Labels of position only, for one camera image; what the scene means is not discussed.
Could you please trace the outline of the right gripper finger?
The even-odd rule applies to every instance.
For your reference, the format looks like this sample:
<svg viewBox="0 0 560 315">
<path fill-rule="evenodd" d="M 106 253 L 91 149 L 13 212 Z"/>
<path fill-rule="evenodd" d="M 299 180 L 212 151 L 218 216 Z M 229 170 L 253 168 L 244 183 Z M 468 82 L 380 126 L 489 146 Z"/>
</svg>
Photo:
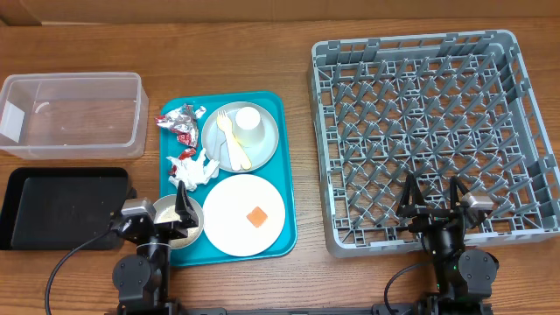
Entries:
<svg viewBox="0 0 560 315">
<path fill-rule="evenodd" d="M 408 174 L 403 186 L 398 209 L 408 210 L 418 207 L 425 207 L 424 197 L 419 190 L 416 177 L 413 174 Z"/>
<path fill-rule="evenodd" d="M 449 188 L 451 209 L 456 209 L 461 205 L 459 195 L 466 196 L 470 190 L 457 176 L 451 177 Z"/>
</svg>

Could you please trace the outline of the small grey bowl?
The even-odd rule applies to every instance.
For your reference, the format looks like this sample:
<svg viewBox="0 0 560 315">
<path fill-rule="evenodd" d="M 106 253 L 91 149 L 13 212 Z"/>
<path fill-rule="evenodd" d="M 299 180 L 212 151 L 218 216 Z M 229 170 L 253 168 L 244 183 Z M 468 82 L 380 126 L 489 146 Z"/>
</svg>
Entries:
<svg viewBox="0 0 560 315">
<path fill-rule="evenodd" d="M 192 197 L 189 197 L 188 199 L 191 202 L 196 214 L 199 217 L 199 225 L 197 227 L 188 228 L 187 229 L 188 236 L 186 238 L 172 240 L 170 242 L 172 249 L 182 249 L 190 246 L 202 235 L 203 232 L 204 215 L 203 215 L 202 207 Z M 156 223 L 176 221 L 179 219 L 179 216 L 175 213 L 175 201 L 176 201 L 176 195 L 171 194 L 158 199 L 154 203 L 154 207 L 157 210 L 156 218 L 155 218 Z"/>
</svg>

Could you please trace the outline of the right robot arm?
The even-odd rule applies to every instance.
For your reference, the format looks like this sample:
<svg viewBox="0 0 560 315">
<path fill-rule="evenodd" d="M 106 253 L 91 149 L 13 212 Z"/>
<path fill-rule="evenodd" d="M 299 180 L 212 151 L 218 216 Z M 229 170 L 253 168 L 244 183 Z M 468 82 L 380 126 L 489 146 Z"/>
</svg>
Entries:
<svg viewBox="0 0 560 315">
<path fill-rule="evenodd" d="M 466 232 L 476 228 L 492 212 L 494 202 L 476 195 L 456 176 L 450 179 L 450 206 L 429 206 L 414 175 L 406 178 L 397 215 L 410 218 L 408 230 L 421 236 L 430 255 L 437 291 L 425 293 L 402 308 L 405 314 L 491 314 L 484 300 L 492 295 L 500 267 L 498 259 L 480 249 L 466 247 Z"/>
</svg>

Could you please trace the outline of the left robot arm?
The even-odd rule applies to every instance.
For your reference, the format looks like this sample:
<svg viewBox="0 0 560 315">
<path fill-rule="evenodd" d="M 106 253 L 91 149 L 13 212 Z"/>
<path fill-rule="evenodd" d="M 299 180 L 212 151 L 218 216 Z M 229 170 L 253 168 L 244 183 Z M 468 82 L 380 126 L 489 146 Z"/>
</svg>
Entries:
<svg viewBox="0 0 560 315">
<path fill-rule="evenodd" d="M 156 223 L 156 209 L 149 199 L 128 199 L 112 217 L 109 230 L 136 244 L 136 253 L 113 269 L 118 314 L 188 313 L 178 299 L 169 297 L 171 241 L 186 238 L 188 230 L 200 223 L 183 182 L 178 184 L 175 212 L 177 220 Z"/>
</svg>

